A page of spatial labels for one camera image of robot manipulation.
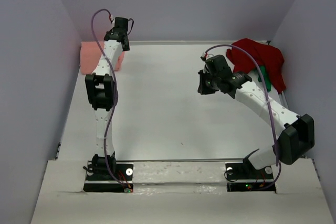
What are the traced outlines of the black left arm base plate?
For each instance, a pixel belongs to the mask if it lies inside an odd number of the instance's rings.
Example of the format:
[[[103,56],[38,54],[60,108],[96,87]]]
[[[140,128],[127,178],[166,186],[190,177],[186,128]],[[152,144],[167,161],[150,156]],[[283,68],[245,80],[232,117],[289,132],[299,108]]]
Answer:
[[[119,182],[117,182],[111,175],[106,173],[93,173],[91,164],[84,166],[86,171],[85,182],[83,190],[87,193],[132,193],[133,192],[133,163],[117,163],[116,172],[114,176]]]

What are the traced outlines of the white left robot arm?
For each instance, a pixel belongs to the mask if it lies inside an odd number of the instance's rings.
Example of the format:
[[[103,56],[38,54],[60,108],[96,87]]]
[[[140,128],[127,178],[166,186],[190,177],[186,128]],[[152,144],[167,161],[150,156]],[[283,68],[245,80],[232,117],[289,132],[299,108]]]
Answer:
[[[114,113],[118,92],[115,70],[121,54],[130,49],[128,40],[129,19],[116,17],[111,30],[106,32],[101,56],[91,74],[85,76],[88,101],[96,122],[96,151],[88,169],[104,179],[116,174],[115,150],[112,143],[111,116]]]

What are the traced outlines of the red t shirt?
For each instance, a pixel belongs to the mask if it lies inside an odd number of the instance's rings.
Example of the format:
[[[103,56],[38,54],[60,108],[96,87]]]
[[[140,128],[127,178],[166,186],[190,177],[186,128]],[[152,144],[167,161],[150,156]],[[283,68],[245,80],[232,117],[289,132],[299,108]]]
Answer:
[[[248,52],[259,66],[264,67],[268,80],[278,93],[282,93],[286,90],[286,85],[281,73],[285,60],[278,48],[261,44],[248,38],[234,42],[233,48],[226,50],[226,57],[234,65],[235,72],[242,71],[249,73],[255,70],[256,66],[240,49]]]

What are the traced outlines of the green t shirt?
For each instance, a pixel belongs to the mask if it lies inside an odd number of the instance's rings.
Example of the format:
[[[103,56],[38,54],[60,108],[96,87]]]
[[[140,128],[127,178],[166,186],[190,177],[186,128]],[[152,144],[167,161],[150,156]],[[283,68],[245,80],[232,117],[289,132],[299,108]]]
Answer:
[[[259,68],[260,68],[260,72],[261,72],[261,74],[263,76],[267,92],[270,92],[272,84],[271,84],[270,79],[268,77],[268,73],[266,71],[266,67],[265,66],[259,66]]]

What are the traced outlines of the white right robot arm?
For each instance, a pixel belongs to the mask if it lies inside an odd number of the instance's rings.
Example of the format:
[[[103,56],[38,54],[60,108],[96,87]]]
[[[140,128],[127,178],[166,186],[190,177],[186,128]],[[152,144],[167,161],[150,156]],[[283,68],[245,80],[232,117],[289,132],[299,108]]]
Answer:
[[[276,162],[291,165],[314,147],[314,120],[310,115],[298,115],[267,97],[248,74],[232,72],[223,55],[204,62],[204,69],[198,73],[198,93],[208,95],[220,91],[229,95],[250,108],[275,134],[273,146],[252,151],[243,159],[241,171],[246,177],[253,178]]]

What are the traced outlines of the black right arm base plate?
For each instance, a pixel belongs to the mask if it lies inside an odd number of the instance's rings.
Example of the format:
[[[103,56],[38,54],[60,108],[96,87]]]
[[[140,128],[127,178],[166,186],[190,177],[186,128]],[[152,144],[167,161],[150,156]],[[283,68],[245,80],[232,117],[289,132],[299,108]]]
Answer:
[[[274,175],[272,168],[267,166],[256,170],[248,168],[243,163],[226,163],[224,177],[227,181],[228,192],[248,192],[248,191],[276,191],[272,182]]]

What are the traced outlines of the pink t shirt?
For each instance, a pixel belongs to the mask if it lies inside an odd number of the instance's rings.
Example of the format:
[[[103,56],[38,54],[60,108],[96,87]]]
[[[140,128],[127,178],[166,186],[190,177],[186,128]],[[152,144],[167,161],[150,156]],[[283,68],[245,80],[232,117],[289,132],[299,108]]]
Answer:
[[[84,41],[80,48],[80,72],[82,75],[102,73],[105,70],[112,76],[109,64],[102,57],[101,50],[95,41]]]

